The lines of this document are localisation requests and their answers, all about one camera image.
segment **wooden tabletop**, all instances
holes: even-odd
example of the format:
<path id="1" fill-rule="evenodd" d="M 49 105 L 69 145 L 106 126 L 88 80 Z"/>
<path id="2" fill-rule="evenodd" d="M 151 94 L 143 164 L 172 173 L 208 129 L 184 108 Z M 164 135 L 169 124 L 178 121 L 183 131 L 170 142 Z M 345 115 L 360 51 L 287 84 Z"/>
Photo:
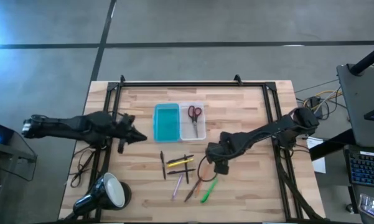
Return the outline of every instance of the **wooden tabletop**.
<path id="1" fill-rule="evenodd" d="M 297 106 L 291 81 L 275 81 L 283 114 Z M 103 109 L 108 82 L 92 82 L 85 105 L 85 114 Z M 156 143 L 153 138 L 152 115 L 158 103 L 182 103 L 198 101 L 204 104 L 206 139 L 177 143 Z M 275 110 L 270 95 L 273 116 Z M 117 153 L 118 140 L 114 141 L 109 172 L 132 190 L 130 204 L 120 211 L 103 210 L 102 222 L 280 222 L 284 221 L 278 176 L 274 164 L 271 142 L 267 139 L 256 143 L 246 154 L 230 160 L 228 175 L 218 175 L 218 183 L 209 199 L 200 203 L 211 183 L 203 183 L 198 197 L 184 203 L 184 199 L 198 180 L 196 172 L 190 172 L 190 184 L 183 179 L 177 196 L 171 196 L 179 175 L 163 179 L 160 151 L 165 161 L 194 154 L 189 168 L 197 168 L 204 156 L 208 142 L 218 142 L 220 133 L 251 131 L 268 123 L 261 87 L 132 87 L 122 88 L 118 111 L 136 115 L 135 127 L 148 140 L 125 146 L 124 153 Z M 86 147 L 78 142 L 76 151 Z M 70 172 L 77 170 L 77 154 Z M 292 157 L 297 186 L 304 198 L 321 216 L 325 217 L 322 201 L 310 155 L 295 152 Z M 168 168 L 181 170 L 184 166 Z M 208 177 L 213 175 L 210 166 Z M 69 177 L 60 210 L 60 218 L 66 217 L 76 200 L 88 187 L 90 173 L 83 174 L 79 187 L 71 188 Z M 289 204 L 294 214 L 291 193 Z"/>

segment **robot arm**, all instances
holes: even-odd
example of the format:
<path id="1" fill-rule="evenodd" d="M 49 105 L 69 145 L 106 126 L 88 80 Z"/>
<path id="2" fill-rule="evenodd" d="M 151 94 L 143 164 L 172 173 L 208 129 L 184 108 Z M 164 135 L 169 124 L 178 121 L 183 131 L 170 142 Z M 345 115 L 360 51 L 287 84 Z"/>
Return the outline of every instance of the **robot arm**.
<path id="1" fill-rule="evenodd" d="M 69 119 L 32 115 L 24 121 L 22 135 L 25 138 L 53 136 L 85 141 L 92 146 L 102 146 L 106 139 L 125 139 L 128 144 L 145 141 L 147 137 L 133 126 L 135 116 L 123 114 L 115 121 L 104 111 L 97 111 Z"/>
<path id="2" fill-rule="evenodd" d="M 319 123 L 312 111 L 307 108 L 296 108 L 281 119 L 264 125 L 248 133 L 220 134 L 220 142 L 210 142 L 206 149 L 209 163 L 215 163 L 215 172 L 228 174 L 228 160 L 238 157 L 258 141 L 274 136 L 281 147 L 293 147 L 296 136 L 311 135 Z"/>

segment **green marker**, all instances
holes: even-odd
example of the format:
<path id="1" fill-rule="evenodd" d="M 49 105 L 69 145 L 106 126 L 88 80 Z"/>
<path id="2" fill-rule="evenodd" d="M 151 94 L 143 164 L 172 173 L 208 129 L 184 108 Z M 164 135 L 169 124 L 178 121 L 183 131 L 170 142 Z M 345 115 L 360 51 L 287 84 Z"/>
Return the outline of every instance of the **green marker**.
<path id="1" fill-rule="evenodd" d="M 206 202 L 206 200 L 209 198 L 209 195 L 210 195 L 210 193 L 212 192 L 214 186 L 216 186 L 216 184 L 217 184 L 217 178 L 214 179 L 212 185 L 211 185 L 210 188 L 207 190 L 205 196 L 203 196 L 203 198 L 201 199 L 200 203 L 204 203 L 204 202 Z"/>

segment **plastic container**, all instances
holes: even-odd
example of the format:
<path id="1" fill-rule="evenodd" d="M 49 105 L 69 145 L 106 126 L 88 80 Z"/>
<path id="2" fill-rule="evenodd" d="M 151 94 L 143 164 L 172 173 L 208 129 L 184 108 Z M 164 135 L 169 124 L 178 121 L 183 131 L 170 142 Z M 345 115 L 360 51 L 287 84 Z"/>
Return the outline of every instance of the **plastic container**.
<path id="1" fill-rule="evenodd" d="M 205 110 L 203 103 L 191 102 L 191 103 L 180 103 L 180 138 L 183 141 L 203 140 L 206 138 L 206 120 Z M 202 109 L 202 113 L 198 116 L 197 129 L 198 136 L 196 135 L 194 125 L 191 118 L 188 116 L 188 109 L 190 106 L 199 107 Z"/>
<path id="2" fill-rule="evenodd" d="M 180 141 L 180 108 L 176 103 L 158 104 L 154 112 L 154 139 L 157 142 Z"/>

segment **concrete floor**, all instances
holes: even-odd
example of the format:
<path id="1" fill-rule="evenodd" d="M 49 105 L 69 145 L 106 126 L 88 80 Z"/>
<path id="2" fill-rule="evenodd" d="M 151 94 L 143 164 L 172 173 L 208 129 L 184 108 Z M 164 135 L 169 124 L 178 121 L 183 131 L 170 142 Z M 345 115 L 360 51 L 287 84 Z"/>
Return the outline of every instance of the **concrete floor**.
<path id="1" fill-rule="evenodd" d="M 0 1 L 0 44 L 99 43 L 109 5 L 110 0 Z M 108 36 L 108 43 L 318 40 L 374 40 L 374 0 L 118 0 Z M 98 80 L 120 75 L 127 80 L 230 80 L 240 74 L 244 80 L 292 80 L 300 90 L 335 79 L 337 65 L 357 62 L 373 49 L 106 49 Z M 20 131 L 31 114 L 81 114 L 96 55 L 97 49 L 0 49 L 0 123 Z M 297 97 L 338 86 L 333 82 Z M 315 136 L 331 138 L 349 127 L 346 110 L 338 108 Z M 75 141 L 27 142 L 39 155 L 34 181 L 11 177 L 0 223 L 57 218 Z M 347 188 L 324 184 L 326 175 L 317 177 L 327 217 L 359 222 L 344 212 Z"/>

